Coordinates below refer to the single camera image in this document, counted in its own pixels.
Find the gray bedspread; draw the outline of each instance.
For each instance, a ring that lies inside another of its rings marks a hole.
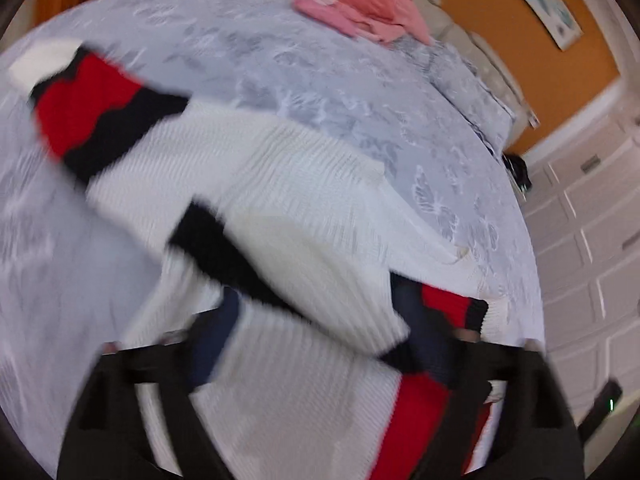
[[[0,405],[54,473],[66,418],[101,343],[159,276],[43,156],[6,68],[36,40],[87,40],[142,79],[287,116],[381,160],[407,202],[468,246],[512,311],[508,341],[543,340],[526,227],[501,163],[397,52],[298,15],[290,0],[97,0],[0,57]]]

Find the beige headboard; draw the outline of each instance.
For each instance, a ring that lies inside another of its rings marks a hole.
[[[457,48],[460,54],[473,63],[478,75],[494,95],[516,114],[507,146],[513,144],[529,123],[529,106],[516,78],[500,59],[495,50],[478,34],[467,32],[457,25],[440,8],[442,0],[414,0],[431,35]]]

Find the orange wall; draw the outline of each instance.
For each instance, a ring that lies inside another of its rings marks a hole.
[[[462,27],[483,36],[518,79],[540,119],[513,149],[523,153],[551,134],[618,76],[598,25],[583,0],[564,0],[584,35],[563,52],[524,0],[442,0]]]

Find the pillow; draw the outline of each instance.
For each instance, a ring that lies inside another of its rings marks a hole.
[[[476,75],[455,47],[440,41],[426,46],[404,36],[396,48],[467,120],[492,155],[499,155],[515,122],[515,114]]]

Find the folded pink cloth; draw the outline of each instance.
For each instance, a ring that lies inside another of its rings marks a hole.
[[[390,43],[408,32],[431,43],[429,29],[412,0],[294,0],[293,6],[347,36]]]

